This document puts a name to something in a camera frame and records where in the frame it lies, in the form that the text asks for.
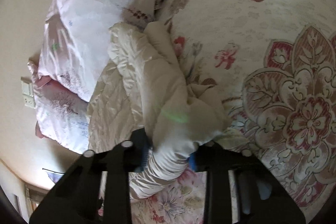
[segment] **wall socket panel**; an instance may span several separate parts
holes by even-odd
[[[23,100],[25,102],[25,106],[35,108],[34,97],[31,97],[31,96],[26,95],[26,94],[23,94],[22,96],[23,96]]]

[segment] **pillow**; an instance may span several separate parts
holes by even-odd
[[[36,135],[41,134],[82,154],[88,149],[87,102],[49,76],[40,79],[37,66],[28,62],[36,103]]]
[[[120,21],[143,29],[162,0],[53,0],[39,76],[50,77],[89,101],[109,57],[109,30]]]
[[[166,0],[190,83],[212,83],[307,222],[336,183],[336,0]]]

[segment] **floral fabric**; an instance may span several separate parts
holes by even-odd
[[[88,149],[87,102],[49,76],[38,78],[38,66],[28,62],[36,103],[35,134],[82,154]]]
[[[176,182],[131,204],[133,224],[203,224],[206,173],[187,169]]]
[[[216,84],[249,139],[235,150],[310,221],[336,184],[336,0],[166,0],[159,20],[187,82]]]

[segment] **white sheet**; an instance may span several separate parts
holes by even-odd
[[[130,196],[146,198],[179,177],[190,154],[223,136],[231,121],[213,85],[187,85],[162,23],[148,24],[144,33],[125,23],[110,30],[111,60],[88,107],[89,148],[110,150],[144,126],[153,153],[130,180]]]

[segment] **beige wall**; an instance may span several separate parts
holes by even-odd
[[[15,176],[6,165],[0,160],[0,185],[9,201],[16,208],[16,195],[20,207],[21,216],[28,222],[28,210],[26,206],[26,186],[25,183]]]
[[[51,0],[0,0],[0,158],[25,182],[49,189],[42,168],[65,171],[77,154],[35,136],[35,110],[25,107],[20,77],[38,55]]]

